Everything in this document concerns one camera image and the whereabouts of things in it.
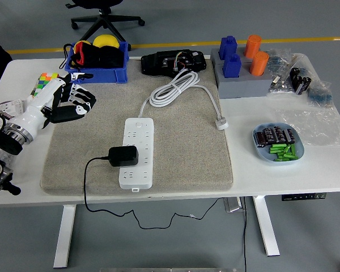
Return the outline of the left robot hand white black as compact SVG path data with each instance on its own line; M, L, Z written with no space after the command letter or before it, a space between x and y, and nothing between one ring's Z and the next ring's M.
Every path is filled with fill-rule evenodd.
M28 103L24 113L8 121L4 133L21 144L29 144L50 122L57 124L83 118L93 108L96 97L72 80L92 77L92 74L72 73L51 79Z

